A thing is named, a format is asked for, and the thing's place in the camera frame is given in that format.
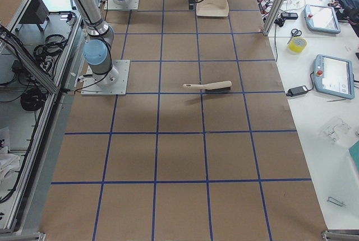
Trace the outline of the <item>beige plastic dustpan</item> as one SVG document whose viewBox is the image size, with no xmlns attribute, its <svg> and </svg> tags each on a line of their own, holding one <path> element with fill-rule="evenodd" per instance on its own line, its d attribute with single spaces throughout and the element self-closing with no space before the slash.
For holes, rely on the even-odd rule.
<svg viewBox="0 0 359 241">
<path fill-rule="evenodd" d="M 227 0 L 203 0 L 196 6 L 197 17 L 227 17 L 228 14 Z"/>
</svg>

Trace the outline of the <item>yellow tape roll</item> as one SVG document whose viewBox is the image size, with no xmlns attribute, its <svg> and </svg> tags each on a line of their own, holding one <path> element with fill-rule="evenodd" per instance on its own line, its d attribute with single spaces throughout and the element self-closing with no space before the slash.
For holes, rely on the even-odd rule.
<svg viewBox="0 0 359 241">
<path fill-rule="evenodd" d="M 288 49 L 296 54 L 302 53 L 306 46 L 307 41 L 301 36 L 295 36 L 288 42 Z"/>
</svg>

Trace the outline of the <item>blue teach pendant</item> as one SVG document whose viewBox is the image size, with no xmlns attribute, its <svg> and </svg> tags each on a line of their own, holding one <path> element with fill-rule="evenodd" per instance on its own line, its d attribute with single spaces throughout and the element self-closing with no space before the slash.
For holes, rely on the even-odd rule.
<svg viewBox="0 0 359 241">
<path fill-rule="evenodd" d="M 352 62 L 318 54 L 314 60 L 314 86 L 318 92 L 344 99 L 355 98 Z"/>
<path fill-rule="evenodd" d="M 303 9 L 305 22 L 310 31 L 339 34 L 340 25 L 333 7 L 307 4 Z"/>
</svg>

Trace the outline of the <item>aluminium frame post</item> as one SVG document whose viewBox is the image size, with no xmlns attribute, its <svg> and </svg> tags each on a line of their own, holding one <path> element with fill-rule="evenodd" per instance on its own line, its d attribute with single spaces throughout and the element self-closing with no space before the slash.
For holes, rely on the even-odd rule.
<svg viewBox="0 0 359 241">
<path fill-rule="evenodd" d="M 284 0 L 274 0 L 273 5 L 271 7 L 271 10 L 267 16 L 267 19 L 264 23 L 263 27 L 263 35 L 268 36 L 269 31 L 274 24 L 275 19 L 277 18 L 277 15 L 279 13 L 279 10 L 283 4 Z"/>
</svg>

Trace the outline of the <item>small black power adapter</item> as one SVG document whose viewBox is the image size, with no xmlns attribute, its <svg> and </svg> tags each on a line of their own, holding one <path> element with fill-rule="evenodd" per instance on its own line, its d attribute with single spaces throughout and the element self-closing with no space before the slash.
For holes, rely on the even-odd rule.
<svg viewBox="0 0 359 241">
<path fill-rule="evenodd" d="M 297 86 L 297 87 L 290 88 L 287 91 L 286 96 L 287 97 L 295 97 L 295 96 L 307 94 L 308 92 L 309 92 L 309 89 L 305 85 Z"/>
</svg>

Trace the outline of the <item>beige hand brush black bristles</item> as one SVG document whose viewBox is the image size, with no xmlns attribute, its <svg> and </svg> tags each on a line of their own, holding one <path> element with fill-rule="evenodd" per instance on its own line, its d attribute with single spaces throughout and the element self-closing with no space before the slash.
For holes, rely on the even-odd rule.
<svg viewBox="0 0 359 241">
<path fill-rule="evenodd" d="M 208 84 L 183 84 L 185 89 L 204 90 L 206 93 L 229 91 L 232 87 L 231 81 L 212 82 Z"/>
</svg>

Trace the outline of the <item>upper blue teach pendant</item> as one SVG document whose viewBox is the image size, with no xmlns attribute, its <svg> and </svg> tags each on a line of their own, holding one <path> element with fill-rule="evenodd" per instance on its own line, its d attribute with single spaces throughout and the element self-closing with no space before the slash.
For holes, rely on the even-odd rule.
<svg viewBox="0 0 359 241">
<path fill-rule="evenodd" d="M 307 4 L 303 9 L 305 22 L 310 31 L 339 34 L 340 25 L 333 7 Z"/>
</svg>

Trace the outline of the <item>black handled scissors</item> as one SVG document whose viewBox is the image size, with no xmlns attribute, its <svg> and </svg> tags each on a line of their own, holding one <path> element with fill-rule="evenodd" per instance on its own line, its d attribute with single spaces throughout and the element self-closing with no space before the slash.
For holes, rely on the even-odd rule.
<svg viewBox="0 0 359 241">
<path fill-rule="evenodd" d="M 287 44 L 289 44 L 289 42 L 295 38 L 295 37 L 298 37 L 298 36 L 301 36 L 302 35 L 302 31 L 299 30 L 299 29 L 292 29 L 291 30 L 291 37 L 289 39 L 289 41 L 287 42 Z"/>
</svg>

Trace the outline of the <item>lower blue teach pendant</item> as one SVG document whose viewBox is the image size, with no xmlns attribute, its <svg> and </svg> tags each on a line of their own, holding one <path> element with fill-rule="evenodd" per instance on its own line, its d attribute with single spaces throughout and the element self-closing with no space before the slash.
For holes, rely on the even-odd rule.
<svg viewBox="0 0 359 241">
<path fill-rule="evenodd" d="M 318 92 L 344 99 L 355 98 L 352 62 L 318 54 L 314 60 L 314 86 Z"/>
</svg>

